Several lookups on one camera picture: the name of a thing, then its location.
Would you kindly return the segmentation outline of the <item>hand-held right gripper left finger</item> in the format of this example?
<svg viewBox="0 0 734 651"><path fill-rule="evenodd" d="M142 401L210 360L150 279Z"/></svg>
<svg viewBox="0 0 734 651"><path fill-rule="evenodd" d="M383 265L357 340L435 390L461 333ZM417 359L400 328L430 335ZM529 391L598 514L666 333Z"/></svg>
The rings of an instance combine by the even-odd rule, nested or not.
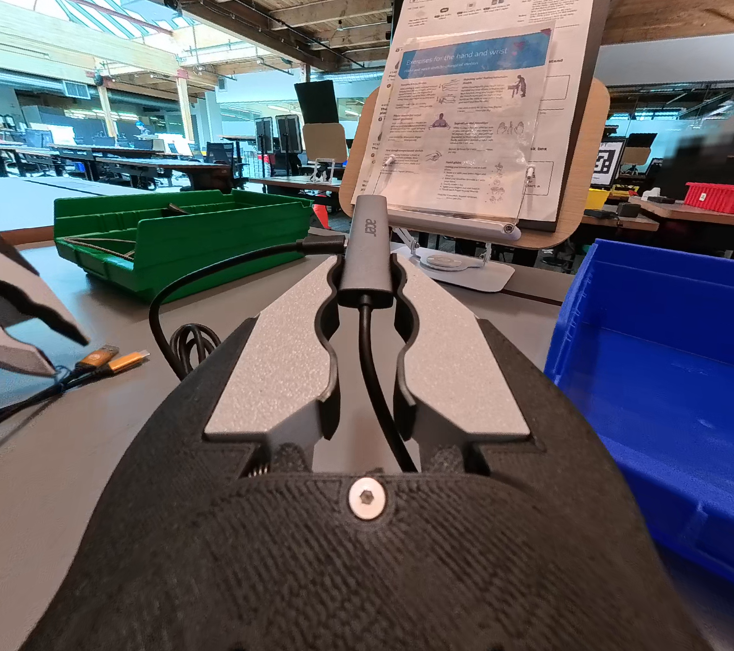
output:
<svg viewBox="0 0 734 651"><path fill-rule="evenodd" d="M338 362L340 258L330 256L265 308L204 429L214 442L296 445L312 456L340 418Z"/></svg>

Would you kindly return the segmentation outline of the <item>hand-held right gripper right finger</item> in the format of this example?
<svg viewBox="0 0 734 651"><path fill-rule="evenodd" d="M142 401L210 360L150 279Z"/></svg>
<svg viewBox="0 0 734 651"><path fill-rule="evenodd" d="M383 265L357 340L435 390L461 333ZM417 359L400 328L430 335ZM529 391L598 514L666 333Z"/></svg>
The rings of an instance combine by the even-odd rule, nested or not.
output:
<svg viewBox="0 0 734 651"><path fill-rule="evenodd" d="M531 430L480 320L402 254L393 256L397 356L393 415L420 455L523 443Z"/></svg>

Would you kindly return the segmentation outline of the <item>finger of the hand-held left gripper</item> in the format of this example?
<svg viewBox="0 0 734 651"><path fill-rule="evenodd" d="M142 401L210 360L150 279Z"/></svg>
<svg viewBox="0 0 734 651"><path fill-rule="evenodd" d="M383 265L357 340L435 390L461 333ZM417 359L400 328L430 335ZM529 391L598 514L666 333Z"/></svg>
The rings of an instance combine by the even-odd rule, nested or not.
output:
<svg viewBox="0 0 734 651"><path fill-rule="evenodd" d="M1 294L19 313L43 321L54 332L87 345L89 338L36 269L1 238Z"/></svg>
<svg viewBox="0 0 734 651"><path fill-rule="evenodd" d="M56 367L36 346L23 343L1 330L1 368L34 377L54 377Z"/></svg>

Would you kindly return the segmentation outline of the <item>grey USB hub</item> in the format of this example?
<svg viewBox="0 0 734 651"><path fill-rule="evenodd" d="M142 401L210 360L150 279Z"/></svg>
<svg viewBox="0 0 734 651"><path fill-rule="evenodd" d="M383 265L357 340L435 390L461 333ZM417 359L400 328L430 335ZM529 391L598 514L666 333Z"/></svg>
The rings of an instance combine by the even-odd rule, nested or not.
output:
<svg viewBox="0 0 734 651"><path fill-rule="evenodd" d="M388 204L382 196L361 195L354 204L338 304L358 313L362 380L382 435L401 471L417 472L382 391L372 352L373 312L391 308L394 298Z"/></svg>

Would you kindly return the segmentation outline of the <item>green plastic bin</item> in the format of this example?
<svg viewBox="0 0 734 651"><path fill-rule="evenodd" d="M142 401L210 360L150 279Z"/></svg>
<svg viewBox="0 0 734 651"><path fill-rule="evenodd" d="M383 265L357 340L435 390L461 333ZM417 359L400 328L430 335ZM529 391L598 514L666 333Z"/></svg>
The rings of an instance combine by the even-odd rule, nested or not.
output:
<svg viewBox="0 0 734 651"><path fill-rule="evenodd" d="M150 302L205 266L303 239L312 212L300 197L243 190L61 198L54 243L91 278Z"/></svg>

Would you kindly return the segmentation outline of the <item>grey desk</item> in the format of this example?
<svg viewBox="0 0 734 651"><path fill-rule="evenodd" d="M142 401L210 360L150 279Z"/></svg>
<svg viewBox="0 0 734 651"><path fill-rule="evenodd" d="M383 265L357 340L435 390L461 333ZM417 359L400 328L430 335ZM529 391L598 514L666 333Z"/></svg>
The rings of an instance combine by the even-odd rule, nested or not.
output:
<svg viewBox="0 0 734 651"><path fill-rule="evenodd" d="M99 345L122 354L144 350L149 362L111 380L29 409L2 424L1 649L18 649L46 610L78 549L110 475L153 410L179 381L161 357L148 326L148 308L62 260L51 243L21 253ZM166 334L185 323L211 327L222 339L314 270L323 258L304 258L174 302L161 311ZM490 321L539 369L572 277L540 269L516 271L505 293L445 290ZM373 316L377 372L391 399L401 339L393 310ZM383 440L362 383L354 339L357 314L341 310L332 339L338 356L341 419L332 440L314 451L317 472L367 472L398 466ZM87 350L33 320L11 328L39 345L57 365L73 365ZM660 549L677 592L714 649L732 649L732 586L717 575Z"/></svg>

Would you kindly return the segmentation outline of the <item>dark wooden table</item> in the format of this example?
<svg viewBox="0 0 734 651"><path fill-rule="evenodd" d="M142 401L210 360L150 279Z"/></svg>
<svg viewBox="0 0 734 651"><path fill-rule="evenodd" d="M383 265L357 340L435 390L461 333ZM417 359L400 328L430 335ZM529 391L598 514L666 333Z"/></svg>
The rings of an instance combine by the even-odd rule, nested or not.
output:
<svg viewBox="0 0 734 651"><path fill-rule="evenodd" d="M139 187L142 180L170 180L174 173L185 175L191 191L219 190L225 194L234 188L234 175L229 164L199 161L164 161L162 159L117 159L94 156L85 161L85 168L93 180L105 172L126 175L133 187Z"/></svg>

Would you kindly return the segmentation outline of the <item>blue plastic bin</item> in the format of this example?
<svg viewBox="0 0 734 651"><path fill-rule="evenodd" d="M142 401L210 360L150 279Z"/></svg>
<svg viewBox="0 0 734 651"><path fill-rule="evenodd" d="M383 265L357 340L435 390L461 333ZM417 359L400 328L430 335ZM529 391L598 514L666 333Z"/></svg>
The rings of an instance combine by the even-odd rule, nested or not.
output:
<svg viewBox="0 0 734 651"><path fill-rule="evenodd" d="M653 539L733 581L733 261L596 241L545 374L596 431Z"/></svg>

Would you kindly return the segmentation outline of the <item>short wooden table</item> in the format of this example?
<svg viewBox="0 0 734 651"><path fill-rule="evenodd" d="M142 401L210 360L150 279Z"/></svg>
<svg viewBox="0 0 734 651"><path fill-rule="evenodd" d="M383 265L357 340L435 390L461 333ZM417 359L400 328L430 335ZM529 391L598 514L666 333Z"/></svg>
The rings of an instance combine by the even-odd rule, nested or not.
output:
<svg viewBox="0 0 734 651"><path fill-rule="evenodd" d="M638 213L636 216L620 216L617 209L601 210L587 209L581 218L581 224L595 227L610 227L614 229L623 229L630 231L643 231L646 233L656 232L659 223L650 217Z"/></svg>

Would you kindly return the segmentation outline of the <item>black office chair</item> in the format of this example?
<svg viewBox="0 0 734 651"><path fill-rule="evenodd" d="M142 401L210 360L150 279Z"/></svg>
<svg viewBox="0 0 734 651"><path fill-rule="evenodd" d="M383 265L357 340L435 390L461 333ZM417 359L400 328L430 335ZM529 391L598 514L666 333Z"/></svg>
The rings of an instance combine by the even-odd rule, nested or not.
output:
<svg viewBox="0 0 734 651"><path fill-rule="evenodd" d="M207 142L206 161L229 169L230 187L243 188L248 180L239 141Z"/></svg>

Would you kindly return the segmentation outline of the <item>small wooden document stand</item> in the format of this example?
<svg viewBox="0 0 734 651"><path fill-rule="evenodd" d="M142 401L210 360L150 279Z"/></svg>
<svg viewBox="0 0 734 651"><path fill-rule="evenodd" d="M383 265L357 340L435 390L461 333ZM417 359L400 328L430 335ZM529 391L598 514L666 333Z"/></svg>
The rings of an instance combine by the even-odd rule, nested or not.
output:
<svg viewBox="0 0 734 651"><path fill-rule="evenodd" d="M310 182L332 182L341 179L349 150L344 127L335 123L307 123L303 129L305 152L313 164Z"/></svg>

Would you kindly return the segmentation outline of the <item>small marker sign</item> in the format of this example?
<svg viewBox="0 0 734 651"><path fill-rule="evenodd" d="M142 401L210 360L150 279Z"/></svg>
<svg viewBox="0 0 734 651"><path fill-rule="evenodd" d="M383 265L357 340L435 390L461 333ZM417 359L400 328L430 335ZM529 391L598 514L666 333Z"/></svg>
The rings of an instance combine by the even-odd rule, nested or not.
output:
<svg viewBox="0 0 734 651"><path fill-rule="evenodd" d="M611 136L601 141L590 182L591 188L612 186L619 173L626 140L622 136Z"/></svg>

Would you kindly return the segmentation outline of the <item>long wooden table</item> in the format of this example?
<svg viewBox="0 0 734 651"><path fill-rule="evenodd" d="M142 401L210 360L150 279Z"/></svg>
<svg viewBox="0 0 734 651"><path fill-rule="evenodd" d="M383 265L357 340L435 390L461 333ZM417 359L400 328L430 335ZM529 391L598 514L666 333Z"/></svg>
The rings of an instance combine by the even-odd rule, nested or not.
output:
<svg viewBox="0 0 734 651"><path fill-rule="evenodd" d="M650 199L643 200L642 198L636 198L633 202L640 206L641 211L651 214L656 218L697 224L733 226L732 214L689 206L681 201L675 201L674 203L656 203Z"/></svg>

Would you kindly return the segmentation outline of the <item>black flat panel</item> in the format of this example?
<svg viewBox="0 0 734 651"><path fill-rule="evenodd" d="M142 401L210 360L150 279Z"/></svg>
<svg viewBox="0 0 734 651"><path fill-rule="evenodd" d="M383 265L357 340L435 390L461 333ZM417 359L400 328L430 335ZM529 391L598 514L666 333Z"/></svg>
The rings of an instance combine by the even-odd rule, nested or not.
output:
<svg viewBox="0 0 734 651"><path fill-rule="evenodd" d="M294 84L304 125L339 123L338 104L331 79Z"/></svg>

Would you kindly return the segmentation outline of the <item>red plastic bin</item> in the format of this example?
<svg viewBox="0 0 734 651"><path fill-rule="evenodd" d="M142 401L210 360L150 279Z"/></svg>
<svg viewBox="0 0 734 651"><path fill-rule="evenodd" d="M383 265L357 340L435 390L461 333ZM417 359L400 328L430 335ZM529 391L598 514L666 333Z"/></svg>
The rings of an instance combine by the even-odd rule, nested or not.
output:
<svg viewBox="0 0 734 651"><path fill-rule="evenodd" d="M684 199L686 206L721 214L733 215L734 186L732 184L688 182Z"/></svg>

